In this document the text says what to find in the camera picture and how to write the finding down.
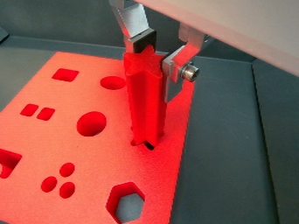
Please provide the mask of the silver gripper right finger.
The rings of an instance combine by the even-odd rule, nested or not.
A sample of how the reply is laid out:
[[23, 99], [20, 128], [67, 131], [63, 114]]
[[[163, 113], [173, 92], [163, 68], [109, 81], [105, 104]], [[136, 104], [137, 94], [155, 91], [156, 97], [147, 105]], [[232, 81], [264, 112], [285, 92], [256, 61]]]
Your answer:
[[187, 24], [180, 24], [179, 39], [184, 45], [164, 57], [161, 64], [167, 102], [181, 92], [183, 82], [193, 82], [200, 73], [200, 69], [192, 64], [192, 58], [201, 49], [204, 33]]

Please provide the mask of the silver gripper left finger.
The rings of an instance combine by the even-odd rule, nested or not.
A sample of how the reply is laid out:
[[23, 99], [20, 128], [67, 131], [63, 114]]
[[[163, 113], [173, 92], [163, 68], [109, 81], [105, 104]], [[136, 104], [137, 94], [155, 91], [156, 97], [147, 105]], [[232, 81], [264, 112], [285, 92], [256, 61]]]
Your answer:
[[119, 23], [128, 53], [140, 53], [147, 46], [155, 46], [156, 30], [147, 21], [145, 8], [133, 0], [108, 0]]

